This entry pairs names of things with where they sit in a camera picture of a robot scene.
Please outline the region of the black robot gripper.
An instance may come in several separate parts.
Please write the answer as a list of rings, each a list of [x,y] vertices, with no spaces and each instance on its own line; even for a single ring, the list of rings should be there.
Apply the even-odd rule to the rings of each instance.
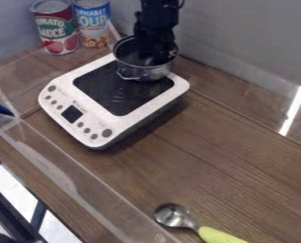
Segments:
[[[185,0],[139,0],[135,12],[134,34],[139,41],[138,57],[146,64],[163,65],[178,54],[174,42],[174,27],[179,23],[179,9]]]

